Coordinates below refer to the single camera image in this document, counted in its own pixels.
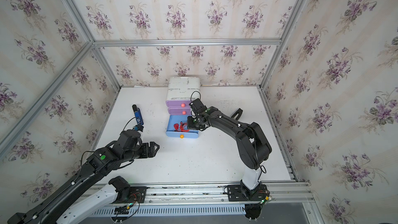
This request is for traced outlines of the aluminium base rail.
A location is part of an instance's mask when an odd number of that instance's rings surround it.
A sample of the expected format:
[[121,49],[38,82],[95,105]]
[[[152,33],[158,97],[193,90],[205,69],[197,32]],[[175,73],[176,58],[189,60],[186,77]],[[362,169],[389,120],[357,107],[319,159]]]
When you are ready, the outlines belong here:
[[[315,196],[308,183],[296,181],[264,181],[269,191],[271,203],[315,203]],[[164,183],[164,184],[130,184],[131,187],[145,187],[143,206],[156,205],[210,205],[210,204],[255,204],[256,201],[231,201],[233,192],[228,190],[229,185],[238,185],[237,182],[221,183]]]

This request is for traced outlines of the black binder clip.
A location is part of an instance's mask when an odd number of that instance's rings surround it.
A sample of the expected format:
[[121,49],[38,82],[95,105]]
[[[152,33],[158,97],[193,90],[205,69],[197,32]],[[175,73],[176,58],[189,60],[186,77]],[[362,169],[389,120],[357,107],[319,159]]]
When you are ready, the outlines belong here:
[[235,120],[239,120],[241,118],[243,114],[243,110],[241,108],[239,108],[232,116],[231,118],[235,119]]

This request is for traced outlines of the blue bottom drawer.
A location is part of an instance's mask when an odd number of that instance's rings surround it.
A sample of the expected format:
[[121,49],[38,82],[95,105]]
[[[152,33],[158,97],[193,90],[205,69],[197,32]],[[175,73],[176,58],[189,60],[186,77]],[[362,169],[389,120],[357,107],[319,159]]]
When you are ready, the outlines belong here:
[[187,115],[170,115],[166,135],[170,138],[197,139],[198,130],[189,129]]

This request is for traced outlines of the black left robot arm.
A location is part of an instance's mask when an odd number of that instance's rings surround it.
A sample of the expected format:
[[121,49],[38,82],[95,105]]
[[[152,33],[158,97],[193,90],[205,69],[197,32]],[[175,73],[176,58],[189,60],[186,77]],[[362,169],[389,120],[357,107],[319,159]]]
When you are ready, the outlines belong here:
[[91,152],[80,170],[52,195],[26,213],[15,213],[7,221],[9,224],[72,224],[78,223],[114,201],[123,202],[130,198],[129,183],[117,176],[101,189],[96,196],[87,198],[87,203],[76,201],[93,185],[110,172],[131,165],[136,159],[156,156],[160,146],[155,142],[144,143],[141,133],[126,130],[116,141]]

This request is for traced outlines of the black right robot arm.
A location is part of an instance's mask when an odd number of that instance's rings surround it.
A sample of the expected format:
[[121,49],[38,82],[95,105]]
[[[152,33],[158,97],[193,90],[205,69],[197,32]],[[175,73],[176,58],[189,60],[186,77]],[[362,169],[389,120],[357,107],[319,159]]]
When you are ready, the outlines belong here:
[[246,166],[241,184],[247,190],[256,190],[260,186],[261,174],[264,173],[261,164],[272,153],[272,147],[261,127],[256,122],[240,122],[243,113],[241,109],[230,117],[213,106],[205,106],[200,99],[194,99],[189,106],[193,115],[187,118],[188,129],[205,131],[212,127],[233,138],[239,157]]

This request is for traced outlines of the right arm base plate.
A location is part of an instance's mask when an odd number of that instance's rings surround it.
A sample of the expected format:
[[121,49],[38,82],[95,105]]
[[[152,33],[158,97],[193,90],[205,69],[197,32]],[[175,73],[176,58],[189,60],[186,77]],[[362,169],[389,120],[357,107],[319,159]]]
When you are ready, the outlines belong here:
[[227,185],[223,189],[224,194],[227,195],[229,202],[260,202],[268,201],[270,191],[265,184],[259,183],[254,189],[250,190],[245,185]]

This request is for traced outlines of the white drawer cabinet shell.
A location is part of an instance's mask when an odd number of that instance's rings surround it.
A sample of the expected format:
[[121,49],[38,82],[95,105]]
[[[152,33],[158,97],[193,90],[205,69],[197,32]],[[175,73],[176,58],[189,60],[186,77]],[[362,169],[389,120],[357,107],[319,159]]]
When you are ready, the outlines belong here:
[[201,81],[198,77],[172,77],[169,80],[166,102],[198,99],[201,95]]

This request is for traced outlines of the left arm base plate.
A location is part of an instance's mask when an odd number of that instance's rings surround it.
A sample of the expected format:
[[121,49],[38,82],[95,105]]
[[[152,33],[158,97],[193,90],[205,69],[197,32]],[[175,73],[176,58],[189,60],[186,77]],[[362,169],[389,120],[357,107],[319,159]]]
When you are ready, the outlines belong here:
[[130,187],[120,190],[117,193],[116,200],[112,204],[124,204],[124,203],[144,203],[145,196],[147,193],[147,187]]

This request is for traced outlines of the blue black stapler box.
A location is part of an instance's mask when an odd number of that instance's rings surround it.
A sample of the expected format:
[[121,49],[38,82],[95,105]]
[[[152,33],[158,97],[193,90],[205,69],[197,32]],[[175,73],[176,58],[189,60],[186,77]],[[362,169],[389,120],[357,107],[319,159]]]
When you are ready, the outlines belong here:
[[144,125],[144,121],[143,121],[143,117],[142,117],[140,108],[136,104],[133,104],[132,109],[134,112],[134,117],[137,122],[137,125]]

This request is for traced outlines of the purple drawer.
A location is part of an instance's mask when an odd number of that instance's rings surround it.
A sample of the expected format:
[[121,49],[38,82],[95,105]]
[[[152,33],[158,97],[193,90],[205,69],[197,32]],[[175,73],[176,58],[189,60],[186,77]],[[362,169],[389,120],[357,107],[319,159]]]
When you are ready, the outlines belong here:
[[183,115],[182,112],[186,111],[185,115],[191,115],[191,108],[189,107],[171,107],[168,108],[168,112],[170,115]]
[[181,107],[181,104],[184,103],[185,107],[190,107],[191,100],[190,99],[183,99],[183,100],[167,100],[166,105],[168,108],[171,107]]

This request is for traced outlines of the purple top drawer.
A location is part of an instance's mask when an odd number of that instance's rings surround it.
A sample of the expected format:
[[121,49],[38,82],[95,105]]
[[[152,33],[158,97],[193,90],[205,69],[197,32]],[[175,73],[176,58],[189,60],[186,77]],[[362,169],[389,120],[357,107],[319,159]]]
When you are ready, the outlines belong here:
[[185,107],[190,107],[191,100],[190,99],[183,99],[183,100],[167,100],[166,105],[168,108],[171,107],[181,107],[181,104],[184,103]]

